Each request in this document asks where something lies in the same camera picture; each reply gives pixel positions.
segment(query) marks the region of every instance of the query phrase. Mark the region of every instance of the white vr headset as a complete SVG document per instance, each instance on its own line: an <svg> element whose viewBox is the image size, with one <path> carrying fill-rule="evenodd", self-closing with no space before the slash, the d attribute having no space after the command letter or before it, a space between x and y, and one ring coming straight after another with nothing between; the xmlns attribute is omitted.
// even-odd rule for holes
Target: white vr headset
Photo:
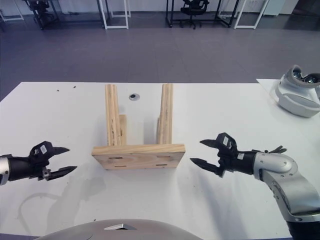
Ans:
<svg viewBox="0 0 320 240"><path fill-rule="evenodd" d="M302 76L302 70L294 65L282 76L275 93L278 104L289 112L310 118L320 112L320 73Z"/></svg>

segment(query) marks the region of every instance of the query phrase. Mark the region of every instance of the black frame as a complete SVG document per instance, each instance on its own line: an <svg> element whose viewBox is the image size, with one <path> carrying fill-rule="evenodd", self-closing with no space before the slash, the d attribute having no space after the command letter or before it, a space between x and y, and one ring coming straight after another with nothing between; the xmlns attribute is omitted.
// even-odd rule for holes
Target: black frame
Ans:
<svg viewBox="0 0 320 240"><path fill-rule="evenodd" d="M97 6L98 6L98 10L99 10L99 16L100 16L100 20L75 20L75 21L60 21L59 17L58 17L58 14L57 14L57 11L56 11L56 8L55 8L55 5L53 3L53 0L48 0L48 2L50 3L51 7L52 7L52 10L53 10L53 15L54 15L54 19L43 24L41 22L41 19L39 18L39 15L38 13L36 12L36 10L33 8L33 7L30 7L31 11L33 12L33 15L34 15L34 19L35 21L37 22L38 26L40 27L41 30L45 29L46 26L54 23L54 22L63 22L63 23L83 23L83 22L101 22L102 24L102 28L105 28L105 23L104 23L104 19L103 19L103 16L102 16L102 12L101 12L101 8L100 8L100 2L99 0L96 0L96 3L97 3ZM106 10L107 10L107 14L108 14L108 18L107 20L110 18L109 17L109 7L108 7L108 2L107 0L105 0L105 5L106 5Z"/></svg>
<svg viewBox="0 0 320 240"><path fill-rule="evenodd" d="M171 12L170 12L170 20L168 19L168 14L169 14L169 0L166 0L166 11L165 11L165 21L166 23L168 24L169 28L172 28L174 22L180 22L180 21L185 21L187 19L174 19L174 6L175 6L175 0L171 0ZM237 10L237 7L239 5L239 2L240 0L236 0L235 2L235 5L234 5L234 8L233 8L233 11L232 11L232 15L231 15L231 18L229 20L229 22L225 21L224 19L222 19L221 17L218 16L218 13L219 13L219 10L220 10L220 7L221 7L221 1L222 0L219 0L219 3L218 3L218 7L216 9L216 12L215 12L215 16L214 16L214 19L199 19L199 21L201 22L218 22L218 23L223 23L223 24L226 24L228 28L231 27L231 24L235 18L235 14L236 14L236 10Z"/></svg>

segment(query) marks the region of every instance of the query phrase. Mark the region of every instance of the table surface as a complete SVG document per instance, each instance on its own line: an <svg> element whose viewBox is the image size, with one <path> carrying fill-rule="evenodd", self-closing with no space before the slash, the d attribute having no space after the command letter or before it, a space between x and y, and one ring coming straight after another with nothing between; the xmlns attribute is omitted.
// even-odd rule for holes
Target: table surface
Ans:
<svg viewBox="0 0 320 240"><path fill-rule="evenodd" d="M186 153L176 169L104 170L91 156L107 143L105 83L22 82L0 102L0 154L27 156L50 141L70 151L49 168L78 166L53 181L22 179L0 191L0 233L42 236L105 219L150 219L205 240L289 237L269 188L253 176L202 170L189 158L216 163L199 143L226 132L239 150L288 148L300 172L320 192L319 115L281 109L258 83L174 84L172 143ZM161 84L116 83L127 143L156 143ZM137 101L129 95L140 95Z"/></svg>

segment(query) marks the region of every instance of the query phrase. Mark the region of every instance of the black office chair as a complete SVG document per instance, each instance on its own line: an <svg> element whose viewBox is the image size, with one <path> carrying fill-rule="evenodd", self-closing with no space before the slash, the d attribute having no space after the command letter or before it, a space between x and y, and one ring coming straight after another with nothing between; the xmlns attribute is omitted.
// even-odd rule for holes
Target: black office chair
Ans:
<svg viewBox="0 0 320 240"><path fill-rule="evenodd" d="M48 8L50 8L49 0L23 0L29 9L33 12L34 20L38 23L41 29L48 24L51 24L57 20L59 20L55 7L51 2L54 15L48 13Z"/></svg>
<svg viewBox="0 0 320 240"><path fill-rule="evenodd" d="M184 5L180 9L180 11L188 16L189 19L185 21L180 21L180 27L183 28L183 22L187 22L190 24L190 27L193 26L193 29L196 29L195 22L199 22L200 28L202 27L200 20L193 20L193 16L202 15L207 11L209 1L208 0L183 0Z"/></svg>

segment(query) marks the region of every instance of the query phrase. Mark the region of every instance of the plywood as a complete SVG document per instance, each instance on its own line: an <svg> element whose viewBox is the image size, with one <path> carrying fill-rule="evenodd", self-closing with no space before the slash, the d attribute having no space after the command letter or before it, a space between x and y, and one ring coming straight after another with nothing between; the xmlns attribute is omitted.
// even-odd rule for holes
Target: plywood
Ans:
<svg viewBox="0 0 320 240"><path fill-rule="evenodd" d="M176 168L185 151L184 144L101 146L92 156L108 170Z"/></svg>
<svg viewBox="0 0 320 240"><path fill-rule="evenodd" d="M121 145L121 128L116 85L108 84L105 86L105 111L108 146Z"/></svg>
<svg viewBox="0 0 320 240"><path fill-rule="evenodd" d="M158 131L159 144L172 143L173 84L162 85L161 110Z"/></svg>
<svg viewBox="0 0 320 240"><path fill-rule="evenodd" d="M127 116L119 115L121 145L127 145Z"/></svg>

